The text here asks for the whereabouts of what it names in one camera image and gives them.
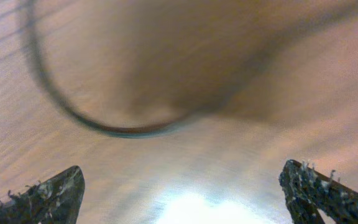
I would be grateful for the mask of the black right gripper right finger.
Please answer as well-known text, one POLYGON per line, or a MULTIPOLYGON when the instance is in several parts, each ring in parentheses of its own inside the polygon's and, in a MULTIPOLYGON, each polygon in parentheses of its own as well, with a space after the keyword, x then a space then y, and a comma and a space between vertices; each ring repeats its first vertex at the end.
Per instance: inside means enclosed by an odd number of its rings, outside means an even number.
POLYGON ((324 223, 320 210, 335 223, 358 223, 358 192, 335 181, 333 170, 327 177, 290 159, 278 180, 293 223, 324 223))

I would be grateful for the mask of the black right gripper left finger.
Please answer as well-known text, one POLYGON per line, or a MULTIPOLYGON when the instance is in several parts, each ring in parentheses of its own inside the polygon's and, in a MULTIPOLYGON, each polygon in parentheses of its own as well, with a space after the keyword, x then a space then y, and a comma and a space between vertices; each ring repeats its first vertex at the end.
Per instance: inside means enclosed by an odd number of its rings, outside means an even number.
POLYGON ((71 166, 25 192, 7 192, 0 201, 0 224, 76 224, 85 192, 79 166, 71 166))

